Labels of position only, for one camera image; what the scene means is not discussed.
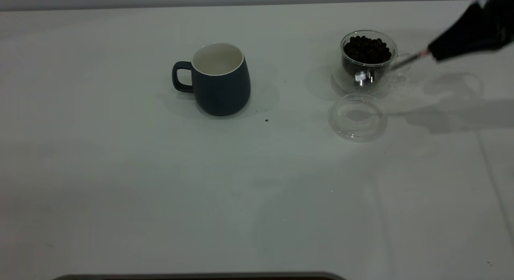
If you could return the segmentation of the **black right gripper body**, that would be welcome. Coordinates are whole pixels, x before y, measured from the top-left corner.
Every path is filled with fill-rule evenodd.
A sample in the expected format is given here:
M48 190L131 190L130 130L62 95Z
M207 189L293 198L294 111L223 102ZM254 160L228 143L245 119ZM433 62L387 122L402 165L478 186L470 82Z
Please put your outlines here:
M514 0L486 0L483 8L491 14L513 16Z

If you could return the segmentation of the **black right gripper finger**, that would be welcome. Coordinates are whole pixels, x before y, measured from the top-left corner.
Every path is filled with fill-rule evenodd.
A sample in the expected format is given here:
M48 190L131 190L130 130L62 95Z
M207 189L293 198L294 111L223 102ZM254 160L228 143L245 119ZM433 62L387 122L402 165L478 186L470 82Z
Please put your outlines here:
M437 61L470 53L497 51L513 42L513 5L471 4L442 35L428 45Z

